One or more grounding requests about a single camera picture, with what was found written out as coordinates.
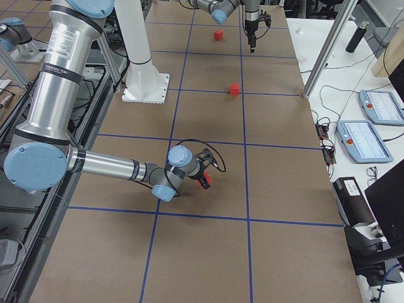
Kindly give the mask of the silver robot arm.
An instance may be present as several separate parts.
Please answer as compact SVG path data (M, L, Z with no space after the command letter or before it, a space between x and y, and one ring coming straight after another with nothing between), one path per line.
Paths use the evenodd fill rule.
M185 177L207 189L207 166L214 161L209 150L194 154L185 146L169 150L165 167L94 153L74 147L68 122L83 79L94 40L101 37L106 17L117 15L129 58L125 102L161 104L170 76L152 63L144 17L139 1L53 1L53 30L28 116L16 127L4 173L26 191L47 189L66 172L84 172L148 183L152 193L170 201Z
M251 53L256 48L256 31L261 18L260 1L257 0L190 0L187 3L194 9L202 9L211 14L217 24L223 24L228 17L239 7L244 8L244 27Z

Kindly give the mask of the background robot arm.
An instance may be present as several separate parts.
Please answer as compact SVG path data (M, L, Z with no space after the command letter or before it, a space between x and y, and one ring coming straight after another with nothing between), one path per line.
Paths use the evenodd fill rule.
M47 42L35 40L17 17L1 20L1 47L15 62L38 64L45 56Z

